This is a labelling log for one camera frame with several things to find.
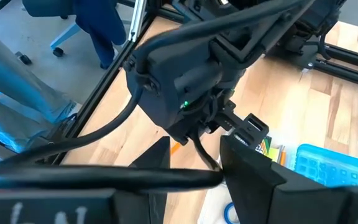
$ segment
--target blue pants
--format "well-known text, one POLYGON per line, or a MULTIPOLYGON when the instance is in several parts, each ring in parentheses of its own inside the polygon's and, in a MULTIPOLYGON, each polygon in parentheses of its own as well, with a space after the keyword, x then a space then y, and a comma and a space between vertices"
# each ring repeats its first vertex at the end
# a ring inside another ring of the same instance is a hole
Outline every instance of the blue pants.
POLYGON ((90 34, 104 68, 109 67, 114 59, 112 43, 121 45, 126 40, 116 4, 116 0, 74 0, 76 23, 90 34))
MULTIPOLYGON (((39 80, 0 41, 0 93, 20 104, 39 111, 50 123, 65 118, 65 112, 75 105, 63 93, 39 80)), ((0 103, 0 141, 23 150, 34 136, 47 127, 0 103)))

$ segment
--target blue storage bin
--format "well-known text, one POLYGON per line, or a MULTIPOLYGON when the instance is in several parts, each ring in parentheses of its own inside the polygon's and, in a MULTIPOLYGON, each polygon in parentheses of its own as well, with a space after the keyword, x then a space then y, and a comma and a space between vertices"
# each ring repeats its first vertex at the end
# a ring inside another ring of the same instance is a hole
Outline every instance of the blue storage bin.
POLYGON ((298 147, 294 171, 327 187, 358 185, 358 158, 310 144, 298 147))

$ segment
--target wooden table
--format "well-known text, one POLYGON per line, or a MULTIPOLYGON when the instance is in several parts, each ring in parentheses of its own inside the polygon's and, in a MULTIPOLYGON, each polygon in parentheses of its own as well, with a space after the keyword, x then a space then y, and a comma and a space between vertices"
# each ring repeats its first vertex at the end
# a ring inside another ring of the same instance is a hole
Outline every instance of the wooden table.
MULTIPOLYGON (((178 27, 172 21, 156 18, 144 39, 178 27)), ((358 51, 358 27, 339 23, 327 36, 330 44, 358 51)), ((121 70, 81 135, 112 120, 130 98, 124 70, 121 70)), ((270 130, 292 142, 311 143, 358 157, 358 85, 269 59, 259 59, 237 85, 232 97, 236 114, 256 114, 270 130)), ((222 129, 202 138, 207 151, 218 157, 222 129)), ((100 141, 70 151, 64 164, 129 165, 165 131, 156 127, 137 107, 129 119, 100 141)), ((172 167, 206 169, 189 143, 171 158, 172 167)), ((165 223, 196 223, 205 190, 169 194, 165 223)))

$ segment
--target black cable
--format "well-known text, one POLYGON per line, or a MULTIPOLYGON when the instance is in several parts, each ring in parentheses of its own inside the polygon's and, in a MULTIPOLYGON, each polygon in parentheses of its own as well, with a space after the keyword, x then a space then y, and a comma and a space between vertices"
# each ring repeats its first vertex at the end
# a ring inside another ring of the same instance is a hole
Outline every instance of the black cable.
POLYGON ((324 59, 330 60, 331 56, 329 56, 326 51, 326 35, 327 34, 323 34, 320 37, 320 40, 318 42, 318 52, 321 54, 321 56, 323 56, 324 59))
POLYGON ((171 44, 178 44, 201 37, 216 35, 225 30, 249 26, 272 15, 285 12, 303 2, 304 1, 302 0, 266 1, 227 16, 163 32, 150 38, 137 49, 137 72, 140 74, 145 74, 147 72, 147 57, 153 50, 171 44))
POLYGON ((28 149, 27 151, 1 161, 0 167, 36 161, 37 159, 42 159, 57 153, 66 152, 78 147, 85 146, 103 138, 111 131, 114 131, 129 117, 129 115, 131 115, 137 103, 139 102, 140 97, 142 96, 142 91, 143 89, 138 87, 126 107, 119 113, 119 115, 102 128, 78 138, 67 139, 61 142, 56 142, 55 144, 48 144, 46 146, 28 149))
POLYGON ((193 140, 194 146, 197 150, 198 155, 203 160, 203 162, 211 169, 216 172, 222 172, 219 164, 205 151, 203 145, 201 144, 200 137, 198 136, 198 128, 194 129, 190 133, 190 139, 193 140))
POLYGON ((0 189, 101 189, 130 192, 184 191, 210 188, 223 172, 108 166, 28 166, 0 169, 0 189))

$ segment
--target metal rod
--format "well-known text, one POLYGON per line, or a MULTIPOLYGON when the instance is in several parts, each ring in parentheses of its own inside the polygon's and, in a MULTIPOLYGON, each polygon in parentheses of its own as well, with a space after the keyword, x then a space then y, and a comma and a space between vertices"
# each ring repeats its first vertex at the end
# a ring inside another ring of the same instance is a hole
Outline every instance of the metal rod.
POLYGON ((142 28, 143 16, 145 14, 146 0, 136 0, 134 13, 132 15, 131 28, 129 29, 128 41, 135 42, 142 28))
POLYGON ((326 60, 317 59, 314 69, 358 84, 358 71, 326 60))
POLYGON ((335 45, 326 44, 326 52, 332 58, 358 66, 358 53, 335 45))

